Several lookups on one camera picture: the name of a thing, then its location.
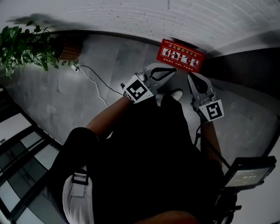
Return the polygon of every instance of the display screen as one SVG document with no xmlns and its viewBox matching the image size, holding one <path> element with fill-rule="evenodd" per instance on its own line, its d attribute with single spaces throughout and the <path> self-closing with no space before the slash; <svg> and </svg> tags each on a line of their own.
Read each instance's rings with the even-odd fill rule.
<svg viewBox="0 0 280 224">
<path fill-rule="evenodd" d="M 225 187 L 240 187 L 257 184 L 270 168 L 238 170 Z"/>
</svg>

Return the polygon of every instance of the gray floor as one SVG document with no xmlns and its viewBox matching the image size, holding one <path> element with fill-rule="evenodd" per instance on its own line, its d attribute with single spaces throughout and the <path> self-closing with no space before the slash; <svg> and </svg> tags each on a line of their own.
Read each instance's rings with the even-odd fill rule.
<svg viewBox="0 0 280 224">
<path fill-rule="evenodd" d="M 89 35 L 79 61 L 94 69 L 111 88 L 121 91 L 120 83 L 128 82 L 140 68 L 156 62 L 158 49 L 126 38 Z M 84 71 L 99 83 L 109 105 L 121 97 L 103 85 L 89 69 L 84 68 Z M 62 144 L 73 128 L 87 125 L 105 109 L 97 97 L 95 85 L 68 66 L 60 66 L 59 70 L 50 68 L 48 72 L 35 65 L 20 67 L 6 86 L 27 114 Z M 181 70 L 161 91 L 175 88 L 184 91 L 180 102 L 194 139 L 200 120 L 189 105 L 187 75 Z M 214 124 L 225 159 L 231 164 L 236 157 L 261 156 L 279 125 L 276 116 L 239 95 L 225 90 L 217 92 L 223 102 L 225 117 Z"/>
</svg>

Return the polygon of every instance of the white cable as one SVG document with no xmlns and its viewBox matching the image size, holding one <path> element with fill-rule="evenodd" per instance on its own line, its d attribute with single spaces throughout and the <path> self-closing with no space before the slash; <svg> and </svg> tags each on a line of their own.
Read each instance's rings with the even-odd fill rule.
<svg viewBox="0 0 280 224">
<path fill-rule="evenodd" d="M 89 76 L 87 76 L 87 75 L 84 73 L 84 71 L 81 69 L 81 67 L 79 67 L 79 68 L 80 68 L 80 70 L 82 71 L 82 73 L 84 74 L 84 76 L 85 76 L 86 78 L 88 78 L 91 82 L 95 83 L 95 86 L 96 86 L 96 89 L 97 89 L 98 98 L 101 99 L 101 100 L 104 102 L 104 104 L 106 105 L 106 107 L 109 107 L 108 104 L 106 103 L 106 101 L 102 98 L 101 93 L 100 93 L 100 96 L 99 96 L 100 90 L 99 90 L 99 88 L 98 88 L 97 82 L 94 82 Z"/>
</svg>

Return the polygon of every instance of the wooden planter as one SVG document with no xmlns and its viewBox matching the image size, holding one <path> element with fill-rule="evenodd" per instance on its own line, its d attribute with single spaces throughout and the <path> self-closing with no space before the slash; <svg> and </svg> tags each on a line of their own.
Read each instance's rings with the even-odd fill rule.
<svg viewBox="0 0 280 224">
<path fill-rule="evenodd" d="M 74 37 L 59 36 L 60 54 L 58 59 L 63 61 L 70 61 L 77 59 L 82 51 L 82 43 Z"/>
</svg>

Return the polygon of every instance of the shoe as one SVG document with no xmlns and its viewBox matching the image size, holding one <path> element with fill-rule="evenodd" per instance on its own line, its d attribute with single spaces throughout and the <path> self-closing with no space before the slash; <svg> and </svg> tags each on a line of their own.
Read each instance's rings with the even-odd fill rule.
<svg viewBox="0 0 280 224">
<path fill-rule="evenodd" d="M 183 96 L 183 91 L 182 89 L 175 89 L 171 94 L 171 97 L 173 97 L 175 100 L 179 100 L 181 99 L 181 97 Z"/>
</svg>

